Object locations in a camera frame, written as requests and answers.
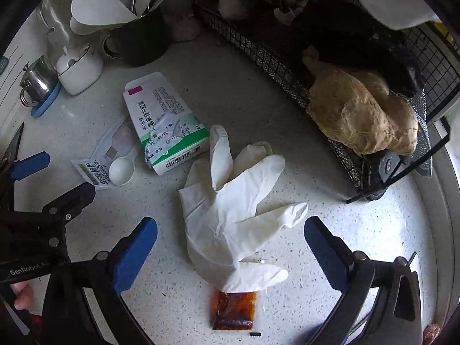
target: pink rectangle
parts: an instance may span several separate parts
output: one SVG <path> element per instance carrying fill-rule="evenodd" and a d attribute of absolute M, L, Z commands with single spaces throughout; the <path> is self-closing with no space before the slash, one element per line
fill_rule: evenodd
<path fill-rule="evenodd" d="M 131 96 L 131 95 L 134 95 L 135 93 L 138 93 L 140 91 L 142 91 L 142 86 L 141 85 L 137 86 L 136 88 L 130 89 L 128 91 L 128 94 Z"/>

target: metal bolt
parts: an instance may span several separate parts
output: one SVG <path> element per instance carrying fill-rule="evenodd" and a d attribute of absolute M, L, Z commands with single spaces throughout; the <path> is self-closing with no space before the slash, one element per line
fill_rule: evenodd
<path fill-rule="evenodd" d="M 50 241 L 48 241 L 48 244 L 50 244 L 52 248 L 55 248 L 59 245 L 59 239 L 57 237 L 51 237 Z"/>
<path fill-rule="evenodd" d="M 106 252 L 105 250 L 103 250 L 96 254 L 96 259 L 98 261 L 104 261 L 105 259 L 107 259 L 108 256 L 109 256 L 109 252 Z"/>
<path fill-rule="evenodd" d="M 401 266 L 407 266 L 407 260 L 404 257 L 396 257 L 396 262 L 398 262 Z"/>
<path fill-rule="evenodd" d="M 392 161 L 388 160 L 385 165 L 385 171 L 389 173 L 391 169 L 392 169 Z"/>
<path fill-rule="evenodd" d="M 367 258 L 367 255 L 365 255 L 361 250 L 356 250 L 353 254 L 359 261 L 364 261 Z"/>

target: barcode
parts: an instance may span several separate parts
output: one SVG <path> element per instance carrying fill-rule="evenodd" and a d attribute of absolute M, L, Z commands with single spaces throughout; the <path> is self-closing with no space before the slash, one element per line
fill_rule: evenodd
<path fill-rule="evenodd" d="M 173 166 L 176 166 L 179 162 L 182 162 L 183 160 L 186 160 L 187 158 L 191 157 L 192 155 L 198 154 L 201 150 L 201 146 L 198 145 L 197 147 L 194 147 L 193 149 L 189 150 L 188 152 L 184 153 L 183 155 L 174 158 L 173 160 L 169 161 L 166 164 L 166 168 L 169 169 Z"/>

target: blue coaster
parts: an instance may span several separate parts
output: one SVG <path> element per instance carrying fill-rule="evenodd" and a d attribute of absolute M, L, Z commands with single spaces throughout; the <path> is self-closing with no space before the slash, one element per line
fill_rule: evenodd
<path fill-rule="evenodd" d="M 59 91 L 61 90 L 61 82 L 58 82 L 56 84 L 56 87 L 54 87 L 53 91 L 51 94 L 48 96 L 46 100 L 43 101 L 41 105 L 38 106 L 33 106 L 32 110 L 30 111 L 30 115 L 38 118 L 40 117 L 46 109 L 53 103 L 54 100 L 56 100 L 57 95 L 59 94 Z"/>

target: stainless steel pitcher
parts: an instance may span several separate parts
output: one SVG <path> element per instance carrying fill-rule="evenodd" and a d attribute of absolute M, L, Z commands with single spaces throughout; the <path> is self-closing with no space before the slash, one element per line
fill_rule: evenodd
<path fill-rule="evenodd" d="M 56 87 L 59 79 L 56 70 L 48 66 L 45 57 L 41 56 L 30 66 L 24 66 L 20 86 L 20 99 L 24 106 L 31 107 L 40 105 L 48 98 Z M 24 92 L 27 91 L 30 101 L 26 99 Z"/>

